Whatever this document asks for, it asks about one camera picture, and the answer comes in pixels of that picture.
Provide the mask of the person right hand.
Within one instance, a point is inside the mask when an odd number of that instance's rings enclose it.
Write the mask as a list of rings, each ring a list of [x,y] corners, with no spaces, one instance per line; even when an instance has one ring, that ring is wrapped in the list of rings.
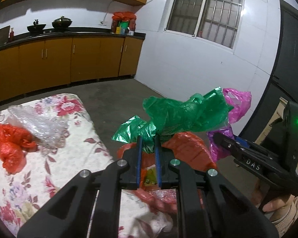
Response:
[[[283,218],[290,210],[294,201],[294,195],[286,195],[275,198],[263,206],[263,212],[272,212],[270,221],[277,221]]]

